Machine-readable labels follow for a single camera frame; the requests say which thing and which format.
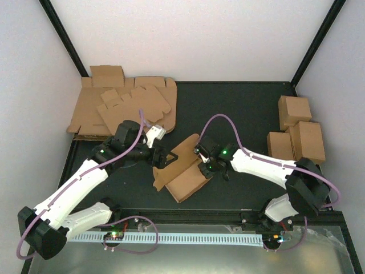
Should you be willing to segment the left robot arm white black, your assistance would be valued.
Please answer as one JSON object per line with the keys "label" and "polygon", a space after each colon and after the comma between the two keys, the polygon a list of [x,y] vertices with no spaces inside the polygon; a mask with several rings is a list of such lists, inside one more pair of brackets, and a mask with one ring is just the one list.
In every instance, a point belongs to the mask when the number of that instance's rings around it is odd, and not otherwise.
{"label": "left robot arm white black", "polygon": [[125,120],[113,136],[96,146],[79,169],[58,190],[34,208],[23,207],[18,212],[21,238],[17,257],[23,243],[48,260],[57,255],[74,236],[96,226],[118,227],[123,219],[108,199],[73,213],[75,207],[99,184],[128,162],[146,162],[151,167],[163,169],[178,156],[161,145],[166,130],[159,125]]}

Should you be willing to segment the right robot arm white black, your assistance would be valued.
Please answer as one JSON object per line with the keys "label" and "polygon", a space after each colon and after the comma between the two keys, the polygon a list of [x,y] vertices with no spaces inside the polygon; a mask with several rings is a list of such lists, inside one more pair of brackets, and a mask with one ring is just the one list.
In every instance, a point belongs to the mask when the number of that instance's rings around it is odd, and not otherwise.
{"label": "right robot arm white black", "polygon": [[266,230],[272,230],[283,219],[296,215],[318,216],[330,192],[326,178],[308,158],[299,161],[276,159],[236,144],[223,147],[207,136],[201,138],[193,152],[201,159],[198,168],[207,179],[219,172],[228,180],[228,172],[234,171],[265,179],[286,191],[271,199],[260,214],[259,223]]}

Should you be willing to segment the folded cardboard box small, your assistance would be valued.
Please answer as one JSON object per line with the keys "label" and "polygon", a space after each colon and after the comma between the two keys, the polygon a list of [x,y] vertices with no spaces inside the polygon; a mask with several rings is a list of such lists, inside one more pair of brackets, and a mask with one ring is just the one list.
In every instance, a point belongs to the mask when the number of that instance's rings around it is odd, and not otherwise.
{"label": "folded cardboard box small", "polygon": [[282,160],[295,160],[289,133],[269,132],[266,139],[270,157]]}

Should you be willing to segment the stack of flat cardboard blanks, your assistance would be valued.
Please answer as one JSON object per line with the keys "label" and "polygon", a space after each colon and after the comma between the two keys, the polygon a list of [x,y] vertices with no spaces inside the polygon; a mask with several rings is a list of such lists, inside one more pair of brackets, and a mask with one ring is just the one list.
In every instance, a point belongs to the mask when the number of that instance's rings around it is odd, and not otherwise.
{"label": "stack of flat cardboard blanks", "polygon": [[177,110],[177,84],[171,77],[164,76],[137,76],[126,77],[121,66],[101,65],[91,67],[91,77],[81,79],[82,89],[76,103],[74,113],[67,128],[67,132],[73,135],[74,140],[106,140],[112,134],[103,122],[96,107],[103,103],[101,94],[110,89],[122,95],[135,87],[144,87],[151,84],[161,92],[170,104],[172,111],[162,120],[150,123],[144,119],[140,110],[140,118],[145,125],[162,126],[167,132],[174,130],[176,125]]}

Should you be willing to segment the right controller board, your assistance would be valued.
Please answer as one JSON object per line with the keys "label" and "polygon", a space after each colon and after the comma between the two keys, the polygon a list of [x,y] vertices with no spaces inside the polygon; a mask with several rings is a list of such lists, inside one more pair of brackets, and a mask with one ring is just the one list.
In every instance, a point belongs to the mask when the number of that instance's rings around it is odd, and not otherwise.
{"label": "right controller board", "polygon": [[262,240],[269,244],[281,244],[286,241],[291,240],[291,236],[289,234],[283,233],[266,233],[263,234]]}

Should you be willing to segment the controller board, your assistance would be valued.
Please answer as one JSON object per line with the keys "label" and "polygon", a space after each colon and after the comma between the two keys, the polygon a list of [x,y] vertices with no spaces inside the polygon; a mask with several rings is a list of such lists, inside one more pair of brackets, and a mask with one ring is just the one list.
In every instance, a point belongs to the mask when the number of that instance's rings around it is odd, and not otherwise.
{"label": "controller board", "polygon": [[291,240],[291,236],[289,234],[283,233],[266,233],[263,234],[262,240],[269,244],[281,244],[286,241]]}
{"label": "controller board", "polygon": [[103,236],[103,240],[117,240],[122,241],[124,238],[124,232],[112,231]]}

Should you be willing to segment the left controller board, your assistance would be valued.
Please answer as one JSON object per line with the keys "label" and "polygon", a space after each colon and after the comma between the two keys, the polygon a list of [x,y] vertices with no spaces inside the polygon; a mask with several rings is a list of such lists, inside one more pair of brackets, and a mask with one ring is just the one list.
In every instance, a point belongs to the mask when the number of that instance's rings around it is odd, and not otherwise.
{"label": "left controller board", "polygon": [[124,232],[112,231],[103,236],[103,240],[117,240],[122,241],[124,238]]}

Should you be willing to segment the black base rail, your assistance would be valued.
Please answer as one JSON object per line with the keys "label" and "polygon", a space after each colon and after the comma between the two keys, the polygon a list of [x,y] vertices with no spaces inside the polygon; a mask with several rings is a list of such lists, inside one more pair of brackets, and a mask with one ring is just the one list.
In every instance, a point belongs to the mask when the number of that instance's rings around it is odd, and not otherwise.
{"label": "black base rail", "polygon": [[127,216],[133,219],[141,216],[155,224],[232,225],[244,231],[279,232],[292,231],[295,225],[304,225],[304,217],[286,217],[277,223],[269,220],[257,210],[195,210],[195,209],[138,209],[117,210],[114,221]]}

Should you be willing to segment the left black frame post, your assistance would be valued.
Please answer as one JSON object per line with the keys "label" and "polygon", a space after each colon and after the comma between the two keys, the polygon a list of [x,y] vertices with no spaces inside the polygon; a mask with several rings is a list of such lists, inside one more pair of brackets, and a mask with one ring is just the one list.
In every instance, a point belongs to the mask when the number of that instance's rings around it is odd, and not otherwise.
{"label": "left black frame post", "polygon": [[66,49],[68,55],[70,56],[75,68],[77,69],[81,77],[89,77],[89,74],[75,48],[73,45],[66,29],[60,20],[58,13],[56,12],[52,2],[50,0],[39,0],[41,7],[46,13],[50,23],[52,24],[54,30],[56,31],[60,41],[62,42],[64,48]]}

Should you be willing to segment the black frame post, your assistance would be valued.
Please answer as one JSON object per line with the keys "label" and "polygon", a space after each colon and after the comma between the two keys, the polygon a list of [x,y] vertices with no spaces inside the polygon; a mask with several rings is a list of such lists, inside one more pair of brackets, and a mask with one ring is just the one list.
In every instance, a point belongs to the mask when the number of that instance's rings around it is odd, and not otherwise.
{"label": "black frame post", "polygon": [[340,14],[346,0],[334,0],[329,8],[325,18],[323,19],[316,35],[314,36],[309,48],[307,49],[303,59],[301,60],[293,78],[290,81],[291,87],[296,88],[303,75],[305,74],[309,64],[320,48],[331,26],[335,22],[337,16]]}
{"label": "black frame post", "polygon": [[41,7],[46,13],[50,23],[52,24],[54,30],[56,31],[60,41],[62,42],[64,48],[66,49],[68,55],[70,56],[75,68],[77,69],[81,77],[89,77],[89,74],[75,48],[73,45],[66,29],[60,20],[58,13],[56,12],[52,2],[50,0],[39,0]]}

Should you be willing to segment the right black frame post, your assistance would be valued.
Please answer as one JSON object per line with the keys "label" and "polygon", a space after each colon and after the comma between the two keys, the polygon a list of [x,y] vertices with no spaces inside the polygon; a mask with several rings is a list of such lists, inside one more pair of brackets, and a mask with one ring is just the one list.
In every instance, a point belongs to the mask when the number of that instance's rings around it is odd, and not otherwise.
{"label": "right black frame post", "polygon": [[329,8],[325,18],[323,19],[316,35],[314,36],[309,48],[307,49],[303,59],[301,60],[293,78],[290,81],[291,87],[296,88],[303,75],[305,74],[309,64],[320,48],[331,26],[335,22],[337,16],[340,14],[346,0],[334,0]]}

